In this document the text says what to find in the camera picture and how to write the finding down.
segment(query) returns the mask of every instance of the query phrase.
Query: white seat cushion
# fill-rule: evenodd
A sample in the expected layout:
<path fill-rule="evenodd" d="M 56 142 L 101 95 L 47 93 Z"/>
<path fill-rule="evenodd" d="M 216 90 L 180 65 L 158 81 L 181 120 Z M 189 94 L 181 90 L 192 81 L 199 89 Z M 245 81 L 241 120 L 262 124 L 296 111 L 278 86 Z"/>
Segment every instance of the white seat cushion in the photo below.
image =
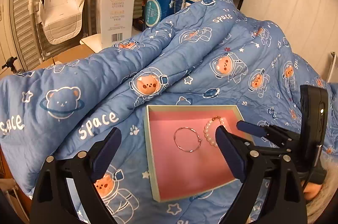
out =
<path fill-rule="evenodd" d="M 59 44 L 75 37 L 82 27 L 83 4 L 80 0 L 45 0 L 44 33 L 51 44 Z"/>

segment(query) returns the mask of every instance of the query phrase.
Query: barcode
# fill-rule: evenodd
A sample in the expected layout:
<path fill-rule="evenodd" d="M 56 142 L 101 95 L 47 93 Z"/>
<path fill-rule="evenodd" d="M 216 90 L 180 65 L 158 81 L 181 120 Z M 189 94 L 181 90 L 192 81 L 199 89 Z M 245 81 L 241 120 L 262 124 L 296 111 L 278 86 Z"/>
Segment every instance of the barcode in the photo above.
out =
<path fill-rule="evenodd" d="M 123 40 L 122 33 L 112 34 L 112 42 L 122 41 L 122 40 Z"/>

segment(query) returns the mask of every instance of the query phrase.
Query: astronaut bear illustration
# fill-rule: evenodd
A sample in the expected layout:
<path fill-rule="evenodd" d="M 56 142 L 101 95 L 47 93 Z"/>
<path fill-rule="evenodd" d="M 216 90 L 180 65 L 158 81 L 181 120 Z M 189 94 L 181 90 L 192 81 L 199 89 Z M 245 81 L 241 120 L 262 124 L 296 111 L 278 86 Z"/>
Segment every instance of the astronaut bear illustration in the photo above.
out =
<path fill-rule="evenodd" d="M 268 47 L 271 45 L 271 35 L 270 32 L 260 27 L 257 31 L 251 32 L 251 37 L 255 39 L 257 36 L 261 37 L 261 42 L 263 45 L 267 45 Z"/>
<path fill-rule="evenodd" d="M 205 27 L 203 29 L 193 29 L 187 30 L 180 35 L 179 42 L 180 44 L 183 41 L 189 41 L 192 43 L 196 43 L 199 40 L 208 42 L 211 38 L 211 31 L 210 27 Z"/>
<path fill-rule="evenodd" d="M 62 87 L 48 91 L 40 106 L 48 111 L 50 116 L 66 119 L 85 106 L 80 97 L 81 90 L 78 87 Z"/>
<path fill-rule="evenodd" d="M 291 61 L 287 61 L 283 67 L 283 75 L 282 75 L 285 87 L 287 88 L 288 92 L 290 90 L 296 90 L 296 76 L 293 71 L 293 64 Z"/>
<path fill-rule="evenodd" d="M 317 86 L 319 86 L 320 88 L 324 89 L 325 88 L 325 82 L 323 81 L 322 78 L 320 77 L 315 77 L 315 81 Z"/>
<path fill-rule="evenodd" d="M 144 47 L 144 44 L 136 42 L 136 41 L 124 40 L 123 42 L 119 42 L 119 43 L 114 44 L 113 47 L 116 47 L 116 48 L 119 48 L 119 49 L 129 49 L 131 51 L 136 51 L 140 47 Z"/>
<path fill-rule="evenodd" d="M 258 97 L 262 98 L 266 91 L 266 85 L 269 83 L 270 76 L 265 73 L 265 69 L 256 69 L 249 79 L 249 91 L 258 93 Z"/>
<path fill-rule="evenodd" d="M 109 165 L 104 177 L 94 184 L 108 211 L 118 224 L 126 224 L 139 207 L 137 198 L 127 189 L 120 188 L 124 179 L 121 169 Z"/>
<path fill-rule="evenodd" d="M 150 100 L 168 85 L 168 76 L 162 74 L 159 69 L 154 67 L 144 69 L 130 81 L 130 89 L 138 95 L 134 106 L 137 107 Z"/>
<path fill-rule="evenodd" d="M 227 52 L 210 62 L 210 67 L 216 78 L 227 76 L 228 82 L 234 80 L 236 84 L 241 82 L 241 76 L 248 73 L 248 67 L 233 52 Z"/>
<path fill-rule="evenodd" d="M 271 39 L 272 39 L 270 32 L 263 27 L 261 27 L 259 31 L 260 32 L 258 33 L 258 36 L 261 37 L 262 44 L 267 45 L 269 47 L 271 45 Z"/>
<path fill-rule="evenodd" d="M 298 124 L 301 124 L 301 116 L 298 115 L 293 108 L 289 108 L 290 116 L 292 121 L 295 121 Z"/>

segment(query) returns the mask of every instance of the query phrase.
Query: jewelry box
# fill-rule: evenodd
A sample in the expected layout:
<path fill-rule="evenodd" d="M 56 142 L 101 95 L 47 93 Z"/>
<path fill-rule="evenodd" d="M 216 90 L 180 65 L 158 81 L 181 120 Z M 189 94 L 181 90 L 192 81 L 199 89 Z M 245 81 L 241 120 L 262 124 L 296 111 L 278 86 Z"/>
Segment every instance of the jewelry box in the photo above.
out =
<path fill-rule="evenodd" d="M 239 131 L 236 105 L 147 105 L 145 140 L 154 200 L 172 201 L 203 193 L 235 180 L 215 141 L 215 130 L 252 141 Z"/>

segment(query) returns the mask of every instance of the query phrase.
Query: white cardboard box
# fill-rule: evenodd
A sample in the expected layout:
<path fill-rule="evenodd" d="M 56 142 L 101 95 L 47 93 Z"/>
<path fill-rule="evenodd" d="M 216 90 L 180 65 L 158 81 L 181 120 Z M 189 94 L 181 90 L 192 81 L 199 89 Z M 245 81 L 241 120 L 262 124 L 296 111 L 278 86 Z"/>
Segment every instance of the white cardboard box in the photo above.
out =
<path fill-rule="evenodd" d="M 134 0 L 99 0 L 102 48 L 131 37 Z"/>

